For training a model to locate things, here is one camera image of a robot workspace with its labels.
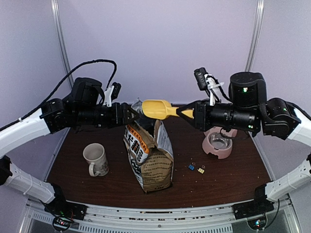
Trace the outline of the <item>blue binder clip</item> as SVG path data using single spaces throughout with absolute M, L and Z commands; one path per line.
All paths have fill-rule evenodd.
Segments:
M 194 170 L 194 169 L 195 169 L 195 163 L 190 164 L 190 165 L 188 166 L 188 168 L 189 168 L 190 170 Z

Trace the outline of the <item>yellow plastic scoop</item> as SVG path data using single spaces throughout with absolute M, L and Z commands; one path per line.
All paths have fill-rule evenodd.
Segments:
M 178 109 L 166 100 L 145 100 L 142 102 L 143 114 L 153 119 L 165 120 L 168 117 L 179 117 Z

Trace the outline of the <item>dog food bag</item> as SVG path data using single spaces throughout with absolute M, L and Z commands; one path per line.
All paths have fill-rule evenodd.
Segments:
M 131 107 L 139 119 L 125 126 L 129 164 L 144 193 L 166 189 L 172 185 L 174 157 L 165 125 L 143 114 L 141 100 Z

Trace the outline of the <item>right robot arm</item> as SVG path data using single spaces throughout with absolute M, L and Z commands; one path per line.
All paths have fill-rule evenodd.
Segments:
M 311 117 L 294 103 L 267 99 L 266 83 L 260 73 L 238 72 L 230 77 L 229 103 L 210 105 L 197 100 L 176 113 L 191 126 L 206 132 L 213 127 L 251 132 L 282 140 L 311 144 Z

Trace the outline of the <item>yellow binder clip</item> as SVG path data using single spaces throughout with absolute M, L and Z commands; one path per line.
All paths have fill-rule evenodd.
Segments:
M 198 172 L 200 172 L 201 174 L 204 174 L 206 167 L 204 165 L 202 165 L 200 168 L 197 169 Z

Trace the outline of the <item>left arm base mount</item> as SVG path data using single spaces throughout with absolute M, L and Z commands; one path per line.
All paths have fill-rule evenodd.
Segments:
M 42 202 L 44 211 L 53 216 L 52 227 L 57 232 L 64 232 L 70 229 L 76 220 L 84 220 L 87 206 L 73 202 L 65 202 L 64 204 L 55 205 Z

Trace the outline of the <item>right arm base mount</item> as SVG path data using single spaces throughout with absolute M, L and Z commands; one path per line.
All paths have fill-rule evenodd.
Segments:
M 246 219 L 248 226 L 262 231 L 267 226 L 266 213 L 274 210 L 274 203 L 268 200 L 252 200 L 232 206 L 235 219 Z

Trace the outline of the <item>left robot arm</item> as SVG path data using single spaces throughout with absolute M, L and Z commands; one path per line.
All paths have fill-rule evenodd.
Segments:
M 63 99 L 52 99 L 24 119 L 0 132 L 0 184 L 32 196 L 60 216 L 70 211 L 62 190 L 43 182 L 13 164 L 7 153 L 41 136 L 65 128 L 92 125 L 114 128 L 134 122 L 139 114 L 130 104 L 113 102 L 121 89 L 119 83 L 102 90 L 102 83 L 92 78 L 77 78 L 72 91 Z

